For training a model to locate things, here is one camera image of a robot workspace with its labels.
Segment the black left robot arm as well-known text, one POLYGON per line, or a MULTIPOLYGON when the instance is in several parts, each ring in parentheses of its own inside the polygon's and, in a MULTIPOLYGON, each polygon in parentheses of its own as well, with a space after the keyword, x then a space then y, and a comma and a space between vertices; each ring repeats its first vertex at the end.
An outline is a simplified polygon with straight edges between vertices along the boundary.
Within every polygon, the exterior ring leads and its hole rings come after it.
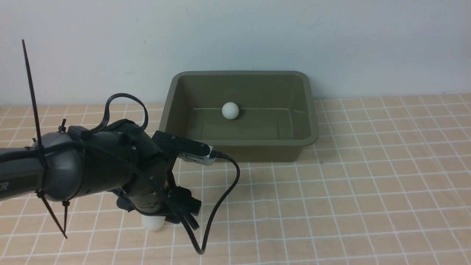
POLYGON ((196 230, 201 201, 176 185, 172 168, 180 155, 207 155, 204 143, 156 131, 152 137, 129 120, 92 132, 71 126, 44 134, 33 146, 1 149, 1 200, 36 193, 69 200, 111 192, 117 207, 161 216, 196 230))

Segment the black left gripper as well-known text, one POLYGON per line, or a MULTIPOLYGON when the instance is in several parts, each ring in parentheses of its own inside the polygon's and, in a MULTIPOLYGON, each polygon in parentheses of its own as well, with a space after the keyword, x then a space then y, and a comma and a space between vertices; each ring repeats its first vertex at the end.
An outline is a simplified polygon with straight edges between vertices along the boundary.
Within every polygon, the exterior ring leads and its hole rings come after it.
POLYGON ((148 164, 142 171, 152 185, 133 174, 129 183, 116 189, 117 207, 142 215, 164 216, 165 221, 173 224, 179 224, 183 219, 193 230, 198 230, 200 225, 196 218, 202 203, 188 188, 176 184, 172 173, 174 164, 175 159, 148 164))

